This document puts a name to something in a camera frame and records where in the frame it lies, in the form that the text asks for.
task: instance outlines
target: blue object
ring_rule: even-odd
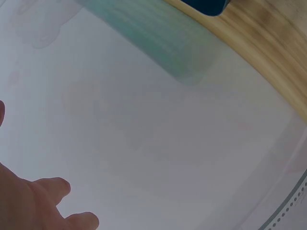
[[[220,15],[230,0],[182,0],[184,3],[198,10],[199,12],[209,15]]]

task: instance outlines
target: hand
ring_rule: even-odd
[[[0,101],[0,125],[4,119]],[[71,190],[61,178],[27,181],[0,164],[0,229],[4,230],[95,230],[99,220],[93,213],[63,218],[56,205]]]

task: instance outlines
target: white surface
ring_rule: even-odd
[[[64,216],[93,211],[108,230],[214,229],[209,219],[244,193],[241,186],[293,126],[291,147],[266,162],[273,176],[246,194],[245,208],[280,178],[306,127],[226,45],[202,82],[186,86],[71,1],[62,0],[75,7],[62,18],[61,2],[32,2],[23,15],[17,1],[0,8],[0,161],[29,180],[66,178],[72,192],[59,206]],[[53,10],[48,22],[46,9]],[[62,26],[37,49],[45,24]]]

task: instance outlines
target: dotted pattern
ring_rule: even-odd
[[[286,216],[287,212],[293,207],[295,202],[298,200],[298,198],[303,194],[304,190],[307,188],[307,182],[301,185],[301,188],[298,189],[299,192],[296,193],[294,197],[289,201],[289,204],[286,205],[286,209],[284,209],[284,212],[281,212],[281,215],[276,217],[275,220],[268,226],[267,230],[273,230],[277,224],[282,220],[283,217]]]

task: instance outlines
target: wooden table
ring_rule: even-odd
[[[307,2],[232,0],[219,17],[166,0],[248,61],[307,122]]]

